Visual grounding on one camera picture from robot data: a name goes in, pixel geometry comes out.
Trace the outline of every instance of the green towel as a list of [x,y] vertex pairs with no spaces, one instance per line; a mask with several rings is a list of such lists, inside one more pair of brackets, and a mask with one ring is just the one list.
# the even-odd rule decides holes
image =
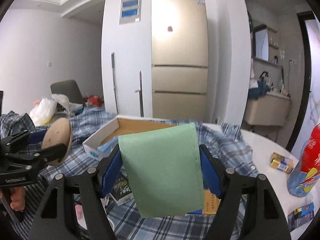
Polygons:
[[194,123],[122,135],[119,146],[142,217],[179,215],[204,208]]

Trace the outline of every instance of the refrigerator drawer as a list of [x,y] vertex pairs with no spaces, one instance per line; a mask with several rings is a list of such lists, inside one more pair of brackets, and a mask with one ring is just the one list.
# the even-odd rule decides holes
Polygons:
[[208,69],[199,67],[153,67],[152,90],[207,93]]
[[155,92],[152,107],[154,118],[203,121],[206,95]]

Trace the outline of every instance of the plastic bag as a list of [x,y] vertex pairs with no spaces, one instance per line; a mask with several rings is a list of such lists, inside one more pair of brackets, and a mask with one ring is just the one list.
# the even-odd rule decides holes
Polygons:
[[41,102],[30,112],[30,118],[35,126],[48,125],[54,112],[57,102],[48,98],[42,98]]
[[71,103],[66,95],[52,94],[52,98],[62,105],[69,114],[76,109],[83,107],[82,104]]

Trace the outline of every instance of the human hand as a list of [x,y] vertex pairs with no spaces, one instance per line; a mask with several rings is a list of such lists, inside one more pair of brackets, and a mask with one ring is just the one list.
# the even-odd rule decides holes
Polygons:
[[[11,194],[10,207],[15,211],[22,211],[26,206],[24,187],[16,187],[14,190],[15,192]],[[3,193],[0,190],[0,198],[1,197],[3,197]]]

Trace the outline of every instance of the sink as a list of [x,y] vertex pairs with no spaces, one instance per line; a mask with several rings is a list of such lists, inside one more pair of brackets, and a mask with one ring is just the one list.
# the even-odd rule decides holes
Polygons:
[[244,120],[249,125],[284,126],[290,101],[289,97],[275,91],[258,99],[248,99]]

